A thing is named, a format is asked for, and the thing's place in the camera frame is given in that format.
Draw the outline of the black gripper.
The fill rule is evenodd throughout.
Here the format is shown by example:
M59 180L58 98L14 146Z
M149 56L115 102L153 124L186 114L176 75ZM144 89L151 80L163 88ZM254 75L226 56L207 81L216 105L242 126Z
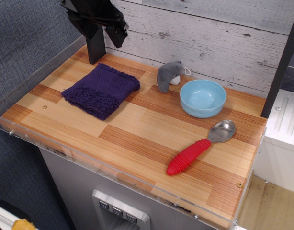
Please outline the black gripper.
M73 26L88 40L103 38L105 28L116 48L121 48L128 37L128 24L124 15L109 0L62 0Z

